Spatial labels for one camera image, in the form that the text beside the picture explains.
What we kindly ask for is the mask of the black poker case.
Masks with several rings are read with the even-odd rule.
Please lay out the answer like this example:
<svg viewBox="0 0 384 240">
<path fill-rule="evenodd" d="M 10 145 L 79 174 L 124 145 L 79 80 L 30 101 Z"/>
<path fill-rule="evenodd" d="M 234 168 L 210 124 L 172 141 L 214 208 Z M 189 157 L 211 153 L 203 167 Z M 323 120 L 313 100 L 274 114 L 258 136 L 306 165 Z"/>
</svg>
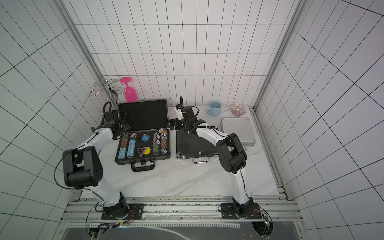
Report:
<svg viewBox="0 0 384 240">
<path fill-rule="evenodd" d="M 217 157 L 216 146 L 195 134 L 184 130 L 176 131 L 176 157 L 180 160 L 192 160 L 193 164 L 208 163 L 211 157 Z"/>
<path fill-rule="evenodd" d="M 120 137 L 116 164 L 130 165 L 137 173 L 151 171 L 156 161 L 170 158 L 168 103 L 165 99 L 119 104 L 119 110 L 127 113 L 126 120 L 131 128 Z M 160 135 L 159 129 L 164 129 L 164 133 Z M 149 134 L 150 140 L 142 142 L 142 134 Z M 150 147 L 151 153 L 140 158 L 137 148 L 144 147 Z"/>
</svg>

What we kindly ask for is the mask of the silver aluminium poker case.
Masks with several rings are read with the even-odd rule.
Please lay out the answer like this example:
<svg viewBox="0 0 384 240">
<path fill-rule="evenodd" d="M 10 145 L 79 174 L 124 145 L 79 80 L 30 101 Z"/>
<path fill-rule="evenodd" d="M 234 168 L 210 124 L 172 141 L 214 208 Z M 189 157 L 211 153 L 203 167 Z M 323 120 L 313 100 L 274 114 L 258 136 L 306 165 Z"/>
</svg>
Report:
<svg viewBox="0 0 384 240">
<path fill-rule="evenodd" d="M 221 126 L 224 133 L 236 134 L 244 147 L 255 145 L 256 138 L 249 118 L 222 118 Z"/>
</svg>

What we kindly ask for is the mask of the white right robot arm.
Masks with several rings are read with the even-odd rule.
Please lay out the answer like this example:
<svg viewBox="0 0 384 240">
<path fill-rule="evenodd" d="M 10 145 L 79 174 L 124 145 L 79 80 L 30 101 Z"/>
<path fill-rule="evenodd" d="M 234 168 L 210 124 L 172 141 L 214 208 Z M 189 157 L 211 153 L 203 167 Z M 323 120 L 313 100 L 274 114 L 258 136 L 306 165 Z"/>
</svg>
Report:
<svg viewBox="0 0 384 240">
<path fill-rule="evenodd" d="M 258 204 L 248 195 L 245 181 L 245 167 L 248 158 L 239 137 L 225 134 L 199 120 L 192 106 L 185 106 L 183 101 L 175 106 L 176 119 L 169 120 L 171 130 L 184 130 L 187 134 L 194 134 L 214 145 L 223 169 L 229 173 L 233 186 L 233 207 L 227 214 L 238 219 L 262 219 L 264 217 Z"/>
</svg>

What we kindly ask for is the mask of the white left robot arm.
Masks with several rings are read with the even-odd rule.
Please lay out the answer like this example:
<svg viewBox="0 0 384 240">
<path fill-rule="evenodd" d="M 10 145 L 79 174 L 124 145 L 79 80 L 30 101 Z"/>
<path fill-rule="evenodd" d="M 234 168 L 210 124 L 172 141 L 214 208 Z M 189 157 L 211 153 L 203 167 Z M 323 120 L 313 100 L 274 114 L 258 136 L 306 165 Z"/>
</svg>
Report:
<svg viewBox="0 0 384 240">
<path fill-rule="evenodd" d="M 123 133 L 125 123 L 125 116 L 118 111 L 102 113 L 102 121 L 92 128 L 90 137 L 80 146 L 64 151 L 62 157 L 66 186 L 89 191 L 102 204 L 104 214 L 115 219 L 126 218 L 130 209 L 124 195 L 103 177 L 99 154 L 108 141 Z"/>
</svg>

